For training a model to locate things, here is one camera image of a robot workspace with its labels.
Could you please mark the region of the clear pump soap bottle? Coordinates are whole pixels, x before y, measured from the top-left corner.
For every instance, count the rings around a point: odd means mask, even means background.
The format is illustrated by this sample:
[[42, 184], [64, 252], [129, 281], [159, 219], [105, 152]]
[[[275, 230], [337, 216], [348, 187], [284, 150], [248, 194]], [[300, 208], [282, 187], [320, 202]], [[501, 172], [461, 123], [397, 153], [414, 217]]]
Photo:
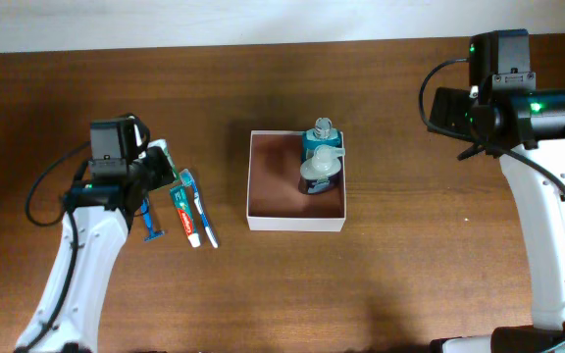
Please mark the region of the clear pump soap bottle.
[[341, 158], [344, 156], [343, 147], [318, 146], [313, 156], [300, 167], [299, 191], [314, 195], [336, 188], [340, 182]]

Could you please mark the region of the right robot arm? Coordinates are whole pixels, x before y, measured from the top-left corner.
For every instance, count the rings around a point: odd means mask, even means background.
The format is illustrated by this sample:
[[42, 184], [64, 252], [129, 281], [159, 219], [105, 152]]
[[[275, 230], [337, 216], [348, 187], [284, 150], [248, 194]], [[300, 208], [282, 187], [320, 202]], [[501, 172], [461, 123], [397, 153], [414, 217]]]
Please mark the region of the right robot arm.
[[565, 352], [565, 90], [479, 92], [441, 87], [426, 124], [496, 158], [527, 249], [532, 324], [432, 342], [434, 352]]

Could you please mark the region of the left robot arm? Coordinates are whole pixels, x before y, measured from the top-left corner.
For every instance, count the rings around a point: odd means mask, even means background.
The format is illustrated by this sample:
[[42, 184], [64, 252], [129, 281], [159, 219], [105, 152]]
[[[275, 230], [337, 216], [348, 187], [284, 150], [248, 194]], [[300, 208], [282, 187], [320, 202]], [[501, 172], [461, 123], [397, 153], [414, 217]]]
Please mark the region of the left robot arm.
[[82, 162], [63, 199], [55, 263], [17, 352], [96, 352], [111, 272], [147, 194], [173, 180], [167, 154], [147, 149], [123, 176], [82, 178]]

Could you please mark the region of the teal mouthwash bottle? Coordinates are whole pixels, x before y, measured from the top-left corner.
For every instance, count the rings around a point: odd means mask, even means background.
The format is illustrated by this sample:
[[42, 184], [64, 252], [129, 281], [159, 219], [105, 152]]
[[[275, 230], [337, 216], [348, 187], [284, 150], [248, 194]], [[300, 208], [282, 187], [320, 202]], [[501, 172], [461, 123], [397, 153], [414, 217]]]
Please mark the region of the teal mouthwash bottle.
[[334, 127], [329, 118], [318, 118], [314, 127], [302, 134], [302, 162], [311, 158], [320, 145], [342, 146], [341, 132]]

